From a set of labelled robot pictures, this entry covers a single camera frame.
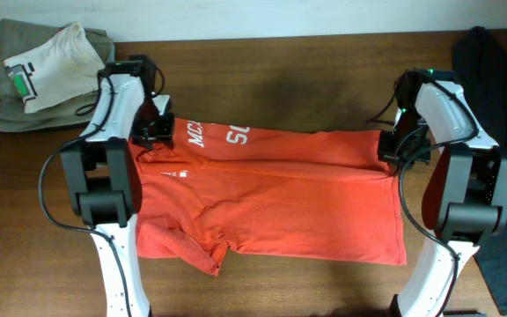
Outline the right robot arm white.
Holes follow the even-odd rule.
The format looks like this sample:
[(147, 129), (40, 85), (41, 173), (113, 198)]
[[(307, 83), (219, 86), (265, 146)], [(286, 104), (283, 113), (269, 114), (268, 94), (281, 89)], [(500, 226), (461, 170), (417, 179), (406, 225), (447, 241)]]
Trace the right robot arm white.
[(453, 71), (406, 70), (389, 102), (397, 113), (377, 155), (393, 167), (398, 191), (414, 164), (439, 153), (422, 218), (409, 220), (424, 236), (422, 252), (389, 313), (444, 316), (461, 270), (507, 222), (507, 153), (476, 119)]

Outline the orange t-shirt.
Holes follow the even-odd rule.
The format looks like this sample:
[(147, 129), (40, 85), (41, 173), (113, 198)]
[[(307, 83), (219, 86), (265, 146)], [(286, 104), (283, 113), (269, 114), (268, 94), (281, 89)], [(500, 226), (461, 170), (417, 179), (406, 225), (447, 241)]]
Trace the orange t-shirt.
[(217, 275), (228, 251), (400, 266), (397, 180), (379, 133), (296, 133), (179, 119), (173, 144), (131, 147), (143, 258)]

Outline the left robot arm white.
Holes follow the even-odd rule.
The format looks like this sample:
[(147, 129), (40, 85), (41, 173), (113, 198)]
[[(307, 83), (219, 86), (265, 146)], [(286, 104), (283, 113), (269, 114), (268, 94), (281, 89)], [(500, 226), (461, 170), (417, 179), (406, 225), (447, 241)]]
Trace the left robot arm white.
[(151, 315), (136, 251), (143, 189), (129, 148), (172, 146), (171, 101), (155, 87), (164, 78), (146, 55), (108, 63), (88, 126), (59, 151), (71, 207), (98, 251), (109, 316)]

